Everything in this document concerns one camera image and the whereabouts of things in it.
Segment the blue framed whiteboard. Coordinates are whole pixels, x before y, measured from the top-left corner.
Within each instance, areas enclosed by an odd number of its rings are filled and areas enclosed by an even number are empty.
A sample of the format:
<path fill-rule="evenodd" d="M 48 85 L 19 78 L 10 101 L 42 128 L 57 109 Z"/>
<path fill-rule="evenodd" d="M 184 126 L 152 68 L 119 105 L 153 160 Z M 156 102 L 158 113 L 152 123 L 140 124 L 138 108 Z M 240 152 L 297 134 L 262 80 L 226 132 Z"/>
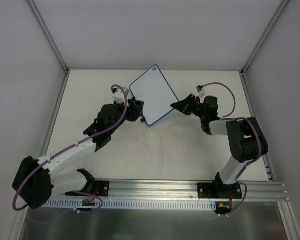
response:
<path fill-rule="evenodd" d="M 156 64 L 133 81 L 129 90 L 136 100 L 144 102 L 143 117 L 149 127 L 169 115 L 174 110 L 171 104 L 180 101 Z"/>

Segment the black whiteboard eraser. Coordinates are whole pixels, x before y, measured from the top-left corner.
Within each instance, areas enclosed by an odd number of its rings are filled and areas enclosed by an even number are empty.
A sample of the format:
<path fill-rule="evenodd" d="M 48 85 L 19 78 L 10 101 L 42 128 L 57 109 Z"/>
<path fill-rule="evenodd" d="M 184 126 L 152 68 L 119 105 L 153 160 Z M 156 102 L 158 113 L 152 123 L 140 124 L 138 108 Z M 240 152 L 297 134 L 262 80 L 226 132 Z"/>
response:
<path fill-rule="evenodd" d="M 144 102 L 141 101 L 141 100 L 136 100 L 136 101 L 134 102 L 134 104 L 135 104 L 137 107 L 140 107 L 140 108 L 144 106 Z"/>

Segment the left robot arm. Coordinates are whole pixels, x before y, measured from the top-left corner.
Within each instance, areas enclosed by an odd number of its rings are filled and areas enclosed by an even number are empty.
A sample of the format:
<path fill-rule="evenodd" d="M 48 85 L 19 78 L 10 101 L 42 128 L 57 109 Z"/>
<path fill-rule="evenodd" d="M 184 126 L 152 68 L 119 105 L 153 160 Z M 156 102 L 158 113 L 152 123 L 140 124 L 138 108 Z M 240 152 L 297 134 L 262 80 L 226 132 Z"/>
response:
<path fill-rule="evenodd" d="M 106 104 L 93 123 L 70 146 L 53 155 L 23 159 L 12 183 L 15 190 L 12 208 L 21 211 L 17 207 L 18 198 L 22 198 L 32 210 L 42 207 L 55 195 L 96 198 L 99 185 L 87 170 L 80 168 L 68 175 L 60 173 L 105 147 L 124 122 L 136 122 L 142 116 L 143 107 L 144 102 L 135 98 L 124 103 Z"/>

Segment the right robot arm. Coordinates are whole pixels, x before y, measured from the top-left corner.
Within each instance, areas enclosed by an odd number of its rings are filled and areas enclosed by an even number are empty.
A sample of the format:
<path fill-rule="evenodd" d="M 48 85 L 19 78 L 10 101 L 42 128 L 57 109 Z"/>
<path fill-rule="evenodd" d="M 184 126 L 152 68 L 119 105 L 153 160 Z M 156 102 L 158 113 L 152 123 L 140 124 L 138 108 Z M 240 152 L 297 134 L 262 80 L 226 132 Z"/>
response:
<path fill-rule="evenodd" d="M 226 136 L 231 156 L 225 167 L 208 185 L 197 184 L 198 197 L 214 199 L 241 199 L 238 179 L 247 167 L 269 151 L 268 142 L 255 117 L 220 118 L 218 98 L 207 96 L 203 101 L 190 94 L 182 101 L 171 104 L 180 113 L 199 117 L 201 129 L 207 135 Z"/>

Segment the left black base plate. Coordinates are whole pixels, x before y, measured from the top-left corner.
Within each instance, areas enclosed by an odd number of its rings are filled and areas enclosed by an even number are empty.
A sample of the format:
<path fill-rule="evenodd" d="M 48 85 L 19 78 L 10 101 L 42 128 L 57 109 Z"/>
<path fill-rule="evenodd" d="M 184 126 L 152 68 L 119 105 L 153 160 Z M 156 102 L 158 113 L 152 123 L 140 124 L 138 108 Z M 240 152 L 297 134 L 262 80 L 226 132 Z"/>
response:
<path fill-rule="evenodd" d="M 94 182 L 93 193 L 98 197 L 108 197 L 110 182 L 107 180 L 96 180 Z"/>

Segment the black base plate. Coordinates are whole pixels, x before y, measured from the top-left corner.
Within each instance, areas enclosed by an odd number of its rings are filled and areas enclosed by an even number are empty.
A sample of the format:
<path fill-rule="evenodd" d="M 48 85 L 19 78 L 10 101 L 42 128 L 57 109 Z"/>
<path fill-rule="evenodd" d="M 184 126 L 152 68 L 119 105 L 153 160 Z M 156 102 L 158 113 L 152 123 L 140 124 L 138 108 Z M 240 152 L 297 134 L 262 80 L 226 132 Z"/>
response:
<path fill-rule="evenodd" d="M 107 180 L 96 180 L 94 182 L 93 193 L 98 197 L 108 197 L 110 182 Z"/>
<path fill-rule="evenodd" d="M 197 183 L 197 194 L 199 199 L 230 199 L 232 197 L 239 200 L 243 198 L 239 183 L 216 186 L 213 183 L 199 182 Z"/>

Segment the aluminium mounting rail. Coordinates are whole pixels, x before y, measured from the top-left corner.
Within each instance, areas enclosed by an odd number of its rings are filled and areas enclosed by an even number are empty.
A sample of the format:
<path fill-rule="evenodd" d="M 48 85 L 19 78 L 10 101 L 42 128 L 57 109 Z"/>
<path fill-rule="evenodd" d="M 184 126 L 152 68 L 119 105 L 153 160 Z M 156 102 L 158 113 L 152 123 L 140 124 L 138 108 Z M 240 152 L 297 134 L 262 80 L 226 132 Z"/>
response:
<path fill-rule="evenodd" d="M 120 180 L 111 179 L 108 199 L 120 200 L 198 200 L 204 192 L 194 180 Z M 250 202 L 289 202 L 286 186 L 275 181 L 246 181 L 236 191 L 246 196 Z"/>

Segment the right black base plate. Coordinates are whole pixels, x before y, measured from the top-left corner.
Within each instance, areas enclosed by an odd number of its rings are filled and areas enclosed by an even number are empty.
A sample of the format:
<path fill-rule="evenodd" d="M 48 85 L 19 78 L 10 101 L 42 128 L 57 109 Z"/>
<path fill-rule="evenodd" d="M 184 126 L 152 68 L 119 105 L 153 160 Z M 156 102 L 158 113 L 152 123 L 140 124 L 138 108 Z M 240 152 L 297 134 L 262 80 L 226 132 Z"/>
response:
<path fill-rule="evenodd" d="M 243 198 L 239 183 L 216 186 L 213 183 L 199 182 L 197 183 L 197 194 L 199 199 L 230 199 L 232 197 L 239 200 Z"/>

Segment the left aluminium frame post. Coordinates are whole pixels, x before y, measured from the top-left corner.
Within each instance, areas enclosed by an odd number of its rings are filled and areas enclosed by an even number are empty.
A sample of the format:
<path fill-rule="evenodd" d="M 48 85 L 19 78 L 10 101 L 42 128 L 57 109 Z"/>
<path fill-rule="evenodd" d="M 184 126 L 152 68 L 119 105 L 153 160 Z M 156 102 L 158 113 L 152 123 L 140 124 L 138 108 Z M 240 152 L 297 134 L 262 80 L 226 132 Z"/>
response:
<path fill-rule="evenodd" d="M 44 20 L 36 2 L 34 0 L 26 0 L 25 1 L 29 7 L 29 9 L 31 10 L 35 20 L 37 21 L 40 30 L 42 31 L 44 37 L 46 38 L 54 56 L 56 57 L 60 67 L 62 68 L 64 73 L 68 73 L 69 71 L 69 67 L 67 66 L 59 48 L 57 47 L 57 44 L 46 24 L 46 21 Z"/>

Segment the aluminium frame post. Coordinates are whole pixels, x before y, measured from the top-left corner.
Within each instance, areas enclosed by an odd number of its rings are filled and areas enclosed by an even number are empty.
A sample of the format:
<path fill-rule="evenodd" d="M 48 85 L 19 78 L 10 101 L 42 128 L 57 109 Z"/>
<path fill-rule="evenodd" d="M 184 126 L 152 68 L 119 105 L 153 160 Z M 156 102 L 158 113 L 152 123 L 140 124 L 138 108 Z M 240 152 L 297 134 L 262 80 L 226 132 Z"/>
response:
<path fill-rule="evenodd" d="M 250 66 L 252 65 L 254 59 L 257 57 L 258 53 L 260 52 L 262 46 L 265 44 L 266 40 L 268 39 L 270 33 L 276 26 L 278 20 L 288 7 L 290 0 L 281 0 L 278 7 L 276 8 L 274 14 L 272 15 L 271 19 L 269 20 L 268 24 L 266 25 L 264 31 L 262 32 L 259 40 L 257 41 L 255 47 L 253 48 L 251 54 L 249 55 L 246 63 L 244 64 L 242 70 L 240 71 L 242 76 L 248 72 Z"/>
<path fill-rule="evenodd" d="M 46 21 L 44 20 L 36 2 L 34 0 L 26 0 L 25 1 L 29 7 L 29 9 L 31 10 L 35 20 L 37 21 L 40 30 L 42 31 L 44 37 L 46 38 L 54 56 L 56 57 L 60 67 L 62 68 L 64 73 L 68 73 L 69 71 L 69 67 L 67 66 L 59 48 L 57 47 L 57 44 L 46 24 Z"/>

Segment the right aluminium frame post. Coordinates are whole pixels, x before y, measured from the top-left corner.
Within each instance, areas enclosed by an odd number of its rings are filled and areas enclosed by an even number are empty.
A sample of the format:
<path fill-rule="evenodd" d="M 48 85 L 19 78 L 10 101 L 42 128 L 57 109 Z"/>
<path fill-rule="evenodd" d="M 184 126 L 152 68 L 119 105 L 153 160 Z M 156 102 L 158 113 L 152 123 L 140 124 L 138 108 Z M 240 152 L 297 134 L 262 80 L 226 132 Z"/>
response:
<path fill-rule="evenodd" d="M 258 53 L 260 52 L 262 46 L 265 44 L 266 40 L 268 39 L 270 33 L 276 26 L 278 20 L 288 7 L 290 0 L 281 0 L 278 7 L 276 8 L 274 14 L 272 15 L 271 19 L 269 20 L 268 24 L 266 25 L 264 31 L 262 32 L 259 40 L 257 41 L 255 47 L 253 48 L 251 54 L 249 55 L 246 63 L 244 64 L 242 70 L 240 71 L 242 76 L 248 72 L 250 66 L 252 65 L 254 59 L 257 57 Z"/>

